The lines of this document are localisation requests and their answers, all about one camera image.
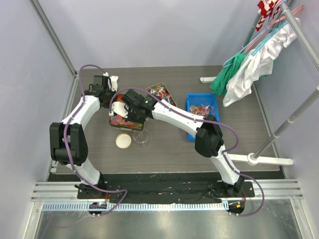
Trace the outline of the gold tin of star candies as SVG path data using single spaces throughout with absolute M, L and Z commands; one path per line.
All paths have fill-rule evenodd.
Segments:
M 123 94 L 118 94 L 115 97 L 115 100 L 113 102 L 116 102 L 116 101 L 123 102 L 122 97 L 123 97 Z M 119 129 L 129 130 L 129 131 L 141 132 L 144 130 L 144 127 L 145 127 L 144 123 L 131 122 L 131 121 L 127 121 L 127 119 L 121 117 L 120 115 L 115 115 L 114 117 L 109 118 L 109 125 L 114 128 L 119 128 Z

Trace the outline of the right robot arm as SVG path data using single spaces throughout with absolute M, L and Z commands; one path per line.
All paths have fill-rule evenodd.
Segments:
M 220 123 L 212 115 L 206 117 L 193 115 L 179 109 L 158 96 L 148 93 L 146 96 L 129 89 L 122 101 L 126 104 L 129 121 L 155 119 L 174 125 L 195 138 L 195 151 L 209 158 L 221 175 L 225 191 L 230 197 L 243 191 L 244 177 L 229 158 L 224 145 Z

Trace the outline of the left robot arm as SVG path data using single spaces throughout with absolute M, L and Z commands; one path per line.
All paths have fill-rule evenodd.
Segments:
M 81 180 L 84 189 L 96 199 L 106 193 L 106 184 L 88 159 L 88 144 L 84 129 L 91 117 L 100 109 L 108 108 L 110 100 L 118 91 L 118 76 L 107 73 L 94 77 L 98 82 L 83 91 L 79 103 L 61 122 L 49 127 L 50 155 L 52 160 L 71 169 Z

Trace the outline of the gold tin of lollipops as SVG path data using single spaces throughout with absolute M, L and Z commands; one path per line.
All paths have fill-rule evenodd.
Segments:
M 162 100 L 165 100 L 169 104 L 177 107 L 175 100 L 173 99 L 171 93 L 169 92 L 168 88 L 164 83 L 158 83 L 153 86 L 147 87 L 146 90 L 149 93 L 160 97 Z

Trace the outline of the clear plastic jar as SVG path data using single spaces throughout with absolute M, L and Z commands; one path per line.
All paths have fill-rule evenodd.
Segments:
M 150 133 L 147 129 L 141 132 L 134 132 L 133 139 L 138 146 L 146 147 L 150 142 Z

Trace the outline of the beige jar lid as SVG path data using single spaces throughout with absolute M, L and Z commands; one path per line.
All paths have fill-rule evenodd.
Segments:
M 121 133 L 116 137 L 115 144 L 120 149 L 128 148 L 132 143 L 132 138 L 127 133 Z

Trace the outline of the blue plastic bin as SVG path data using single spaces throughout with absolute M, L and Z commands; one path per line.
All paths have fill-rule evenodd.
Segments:
M 213 93 L 187 93 L 185 109 L 198 116 L 213 115 L 220 121 L 217 99 Z

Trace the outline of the green garment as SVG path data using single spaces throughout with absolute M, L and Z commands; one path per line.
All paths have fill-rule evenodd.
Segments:
M 238 52 L 231 59 L 225 62 L 222 70 L 215 80 L 210 84 L 212 93 L 216 96 L 226 95 L 226 85 L 228 81 L 236 74 L 248 53 Z

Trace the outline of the white clothes rack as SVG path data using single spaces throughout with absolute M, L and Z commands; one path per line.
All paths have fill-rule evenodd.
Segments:
M 319 3 L 309 0 L 305 5 L 291 10 L 283 1 L 280 10 L 283 19 L 276 23 L 277 28 L 288 21 L 297 38 L 287 48 L 283 48 L 274 61 L 272 74 L 262 76 L 258 81 L 261 81 L 262 95 L 270 107 L 272 119 L 278 120 L 289 110 L 292 110 L 292 113 L 256 152 L 238 155 L 231 154 L 230 150 L 226 149 L 232 162 L 244 161 L 250 165 L 293 165 L 293 156 L 304 156 L 309 144 L 305 135 L 306 128 L 302 126 L 280 141 L 285 153 L 284 158 L 263 156 L 274 141 L 278 140 L 319 97 L 318 88 L 310 92 L 310 83 L 319 80 Z M 270 33 L 263 31 L 261 35 L 265 39 Z M 253 43 L 248 43 L 242 51 L 249 53 L 255 48 Z

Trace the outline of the red white garment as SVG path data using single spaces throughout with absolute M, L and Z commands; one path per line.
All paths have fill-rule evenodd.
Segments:
M 281 21 L 283 18 L 275 19 L 275 16 L 280 11 L 280 4 L 283 2 L 283 0 L 261 0 L 258 3 L 259 11 L 258 13 L 261 15 L 257 24 L 256 24 L 256 31 L 260 31 L 260 29 L 263 27 L 266 20 L 268 20 L 268 26 L 267 28 L 270 29 L 274 24 Z

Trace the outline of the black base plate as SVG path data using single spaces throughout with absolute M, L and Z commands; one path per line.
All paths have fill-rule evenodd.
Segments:
M 181 199 L 186 195 L 194 197 L 195 194 L 212 198 L 255 196 L 249 178 L 242 180 L 239 193 L 235 193 L 226 183 L 222 182 L 221 176 L 217 172 L 104 174 L 103 180 L 107 190 L 126 189 L 128 191 L 127 198 L 133 200 L 145 196 L 154 201 L 156 197 L 163 195 L 174 200 Z

